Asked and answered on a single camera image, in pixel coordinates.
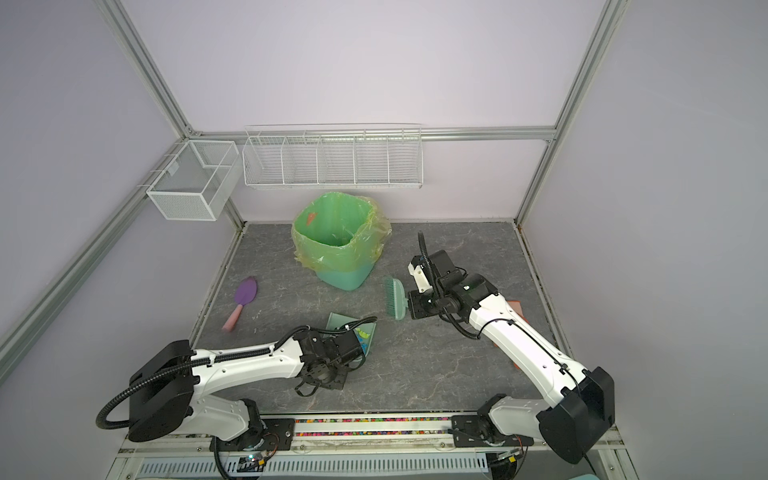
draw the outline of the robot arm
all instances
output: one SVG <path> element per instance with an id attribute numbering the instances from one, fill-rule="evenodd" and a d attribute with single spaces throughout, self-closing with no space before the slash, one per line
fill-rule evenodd
<path id="1" fill-rule="evenodd" d="M 96 424 L 103 429 L 128 427 L 133 442 L 170 433 L 203 433 L 233 441 L 237 449 L 254 448 L 266 428 L 256 403 L 212 394 L 258 380 L 294 377 L 301 378 L 295 388 L 301 396 L 311 396 L 318 388 L 342 389 L 347 373 L 354 370 L 350 363 L 364 358 L 354 330 L 375 321 L 368 317 L 339 330 L 301 326 L 276 343 L 238 349 L 192 350 L 187 340 L 172 342 L 131 377 L 131 386 L 99 412 Z M 302 393 L 304 384 L 314 389 Z M 130 419 L 107 420 L 125 399 L 130 399 Z"/>
<path id="2" fill-rule="evenodd" d="M 543 400 L 517 400 L 503 394 L 478 410 L 487 443 L 519 434 L 543 439 L 564 460 L 578 463 L 614 424 L 614 382 L 552 345 L 520 317 L 482 275 L 454 266 L 444 250 L 428 255 L 419 232 L 421 255 L 408 270 L 417 290 L 409 293 L 413 319 L 440 316 L 462 335 L 486 335 L 531 379 Z M 477 333 L 469 332 L 467 322 Z"/>

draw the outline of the black motor joint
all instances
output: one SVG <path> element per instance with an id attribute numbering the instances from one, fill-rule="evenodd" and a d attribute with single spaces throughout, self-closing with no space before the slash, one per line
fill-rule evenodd
<path id="1" fill-rule="evenodd" d="M 347 373 L 352 370 L 349 364 L 363 355 L 362 346 L 354 329 L 323 338 L 323 335 L 309 330 L 297 333 L 293 337 L 301 346 L 301 361 L 304 367 L 299 376 L 301 383 L 295 388 L 301 396 L 311 396 L 318 387 L 341 390 Z M 299 388 L 304 384 L 315 386 L 309 393 L 302 393 Z"/>
<path id="2" fill-rule="evenodd" d="M 421 234 L 419 250 L 420 254 L 411 259 L 411 266 L 422 268 L 432 290 L 426 293 L 418 290 L 409 292 L 408 307 L 413 319 L 441 314 L 452 316 L 455 313 L 460 321 L 466 322 L 472 309 L 480 307 L 481 300 L 498 293 L 498 289 L 483 275 L 467 273 L 454 265 L 445 250 L 428 254 Z"/>

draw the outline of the ventilation grille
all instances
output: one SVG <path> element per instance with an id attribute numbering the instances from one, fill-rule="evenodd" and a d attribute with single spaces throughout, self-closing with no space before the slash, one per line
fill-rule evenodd
<path id="1" fill-rule="evenodd" d="M 483 453 L 429 453 L 379 455 L 278 455 L 266 463 L 264 472 L 238 472 L 240 457 L 224 460 L 234 477 L 361 475 L 418 475 L 487 472 Z M 219 478 L 211 457 L 146 458 L 136 478 Z"/>

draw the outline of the trash can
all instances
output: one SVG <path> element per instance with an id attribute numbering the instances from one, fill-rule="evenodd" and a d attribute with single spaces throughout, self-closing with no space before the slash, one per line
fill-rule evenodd
<path id="1" fill-rule="evenodd" d="M 318 197 L 291 228 L 296 259 L 342 290 L 362 285 L 391 232 L 376 202 L 340 192 Z"/>

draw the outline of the wire shelf rack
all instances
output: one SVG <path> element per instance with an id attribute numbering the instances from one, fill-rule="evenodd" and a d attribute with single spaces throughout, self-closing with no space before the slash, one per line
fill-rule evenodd
<path id="1" fill-rule="evenodd" d="M 168 220 L 216 220 L 240 179 L 233 141 L 189 140 L 147 189 Z"/>
<path id="2" fill-rule="evenodd" d="M 424 181 L 418 125 L 264 125 L 246 132 L 243 174 L 253 188 L 421 187 Z"/>

